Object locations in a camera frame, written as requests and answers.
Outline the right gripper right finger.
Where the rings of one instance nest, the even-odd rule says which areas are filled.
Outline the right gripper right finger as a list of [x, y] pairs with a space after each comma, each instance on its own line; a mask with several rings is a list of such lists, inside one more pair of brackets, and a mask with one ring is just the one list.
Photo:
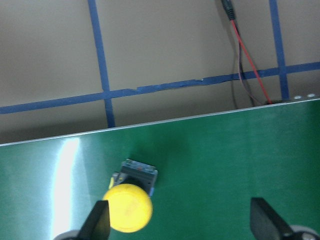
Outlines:
[[293, 240], [295, 232], [262, 197], [250, 200], [250, 230], [256, 240]]

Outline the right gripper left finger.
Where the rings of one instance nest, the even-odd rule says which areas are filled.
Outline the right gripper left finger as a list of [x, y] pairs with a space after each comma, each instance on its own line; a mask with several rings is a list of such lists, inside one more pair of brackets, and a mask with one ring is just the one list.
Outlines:
[[77, 240], [108, 240], [111, 232], [109, 202], [95, 203], [76, 236]]

